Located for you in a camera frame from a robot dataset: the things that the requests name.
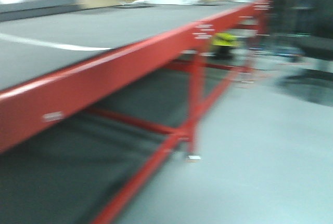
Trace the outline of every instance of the black chair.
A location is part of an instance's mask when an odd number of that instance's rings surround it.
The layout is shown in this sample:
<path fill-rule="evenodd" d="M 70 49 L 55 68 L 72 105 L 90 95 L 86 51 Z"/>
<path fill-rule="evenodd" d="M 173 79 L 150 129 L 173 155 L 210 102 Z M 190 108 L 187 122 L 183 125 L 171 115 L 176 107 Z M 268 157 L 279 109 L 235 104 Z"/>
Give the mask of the black chair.
<path fill-rule="evenodd" d="M 320 102 L 323 89 L 331 87 L 333 73 L 329 72 L 333 61 L 333 0 L 317 0 L 315 8 L 314 34 L 300 37 L 296 46 L 301 48 L 307 57 L 318 60 L 317 70 L 303 69 L 302 74 L 284 79 L 283 85 L 289 83 L 309 85 L 308 100 Z"/>

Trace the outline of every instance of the gray floor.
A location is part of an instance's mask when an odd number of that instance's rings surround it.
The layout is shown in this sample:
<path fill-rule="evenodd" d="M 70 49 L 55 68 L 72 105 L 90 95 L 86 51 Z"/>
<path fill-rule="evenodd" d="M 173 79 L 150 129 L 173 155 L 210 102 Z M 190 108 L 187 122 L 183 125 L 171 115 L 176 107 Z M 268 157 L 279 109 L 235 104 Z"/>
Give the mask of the gray floor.
<path fill-rule="evenodd" d="M 175 152 L 116 224 L 333 223 L 333 108 L 276 86 L 296 66 L 259 61 L 268 78 L 235 84 L 201 121 L 202 160 Z"/>

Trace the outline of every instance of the gray shelf surface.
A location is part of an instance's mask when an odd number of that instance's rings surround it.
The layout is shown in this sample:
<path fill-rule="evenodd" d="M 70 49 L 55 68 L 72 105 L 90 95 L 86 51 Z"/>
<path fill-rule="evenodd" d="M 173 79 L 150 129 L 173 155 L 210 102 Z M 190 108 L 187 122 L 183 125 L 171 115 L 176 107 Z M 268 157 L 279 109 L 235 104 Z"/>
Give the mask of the gray shelf surface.
<path fill-rule="evenodd" d="M 109 7 L 1 22 L 0 90 L 107 51 L 59 49 L 53 44 L 118 48 L 242 5 Z"/>

